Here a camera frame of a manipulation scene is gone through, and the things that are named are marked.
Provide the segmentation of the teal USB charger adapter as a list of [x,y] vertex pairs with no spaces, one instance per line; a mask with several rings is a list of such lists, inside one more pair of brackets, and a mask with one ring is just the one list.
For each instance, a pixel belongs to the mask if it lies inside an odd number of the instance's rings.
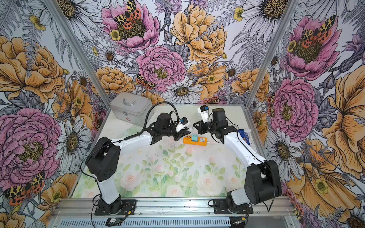
[[193,135],[191,136],[191,141],[192,141],[192,142],[197,142],[197,141],[199,141],[199,137],[198,137],[196,134],[193,134]]

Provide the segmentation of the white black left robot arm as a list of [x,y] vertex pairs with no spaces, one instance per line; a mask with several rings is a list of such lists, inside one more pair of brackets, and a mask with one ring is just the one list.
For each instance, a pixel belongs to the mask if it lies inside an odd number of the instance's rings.
[[155,122],[143,127],[140,133],[115,140],[107,137],[100,138],[86,158],[86,167],[94,175],[100,191],[95,215],[133,214],[136,201],[127,203],[122,200],[116,187],[115,174],[120,157],[141,147],[153,145],[164,137],[172,137],[178,141],[190,134],[188,125],[189,121],[186,117],[173,122],[171,114],[161,113]]

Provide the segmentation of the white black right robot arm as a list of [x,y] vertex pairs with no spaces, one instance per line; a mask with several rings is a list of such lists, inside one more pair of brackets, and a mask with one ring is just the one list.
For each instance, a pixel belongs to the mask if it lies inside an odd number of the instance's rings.
[[201,120],[193,126],[198,134],[209,133],[216,137],[228,149],[235,152],[241,164],[246,166],[244,186],[227,193],[226,202],[228,209],[237,213],[249,204],[257,205],[271,200],[267,211],[271,210],[274,199],[282,195],[278,164],[274,160],[267,160],[255,152],[239,134],[239,128],[229,125],[222,108],[209,111],[209,107],[203,105],[197,109]]

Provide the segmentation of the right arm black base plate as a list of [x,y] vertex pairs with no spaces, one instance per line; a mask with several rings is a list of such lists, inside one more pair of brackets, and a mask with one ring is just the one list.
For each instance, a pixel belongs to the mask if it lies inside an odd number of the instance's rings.
[[236,205],[233,201],[222,198],[209,200],[208,205],[213,207],[216,215],[253,214],[253,207],[250,203]]

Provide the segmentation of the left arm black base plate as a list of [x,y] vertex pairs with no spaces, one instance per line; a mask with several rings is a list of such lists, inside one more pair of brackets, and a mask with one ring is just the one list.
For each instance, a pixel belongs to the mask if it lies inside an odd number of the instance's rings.
[[117,199],[111,204],[99,200],[97,208],[94,212],[96,216],[125,216],[134,215],[137,200],[135,199]]

